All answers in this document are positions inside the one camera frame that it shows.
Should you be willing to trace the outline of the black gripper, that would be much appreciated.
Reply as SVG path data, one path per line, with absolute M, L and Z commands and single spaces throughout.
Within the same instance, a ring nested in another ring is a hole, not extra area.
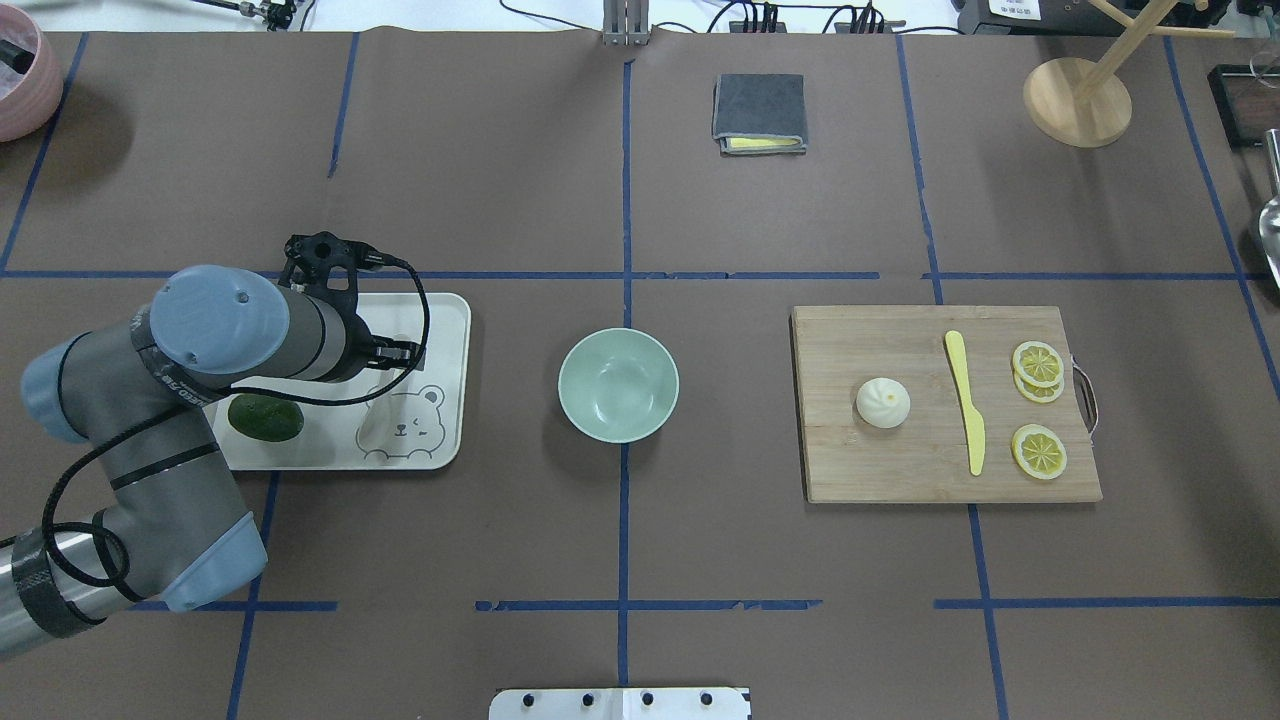
M 362 342 L 362 359 L 367 369 L 417 370 L 425 359 L 425 342 L 374 334 Z

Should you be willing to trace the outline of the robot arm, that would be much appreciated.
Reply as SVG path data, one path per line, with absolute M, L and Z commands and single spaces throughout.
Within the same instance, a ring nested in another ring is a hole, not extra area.
M 424 354 L 370 337 L 333 300 L 197 265 L 128 322 L 35 359 L 20 383 L 28 414 L 90 448 L 38 524 L 3 542 L 3 659 L 146 600 L 200 609 L 262 573 L 264 539 L 206 406 L 251 395 L 247 378 L 343 382 L 380 363 L 411 372 Z

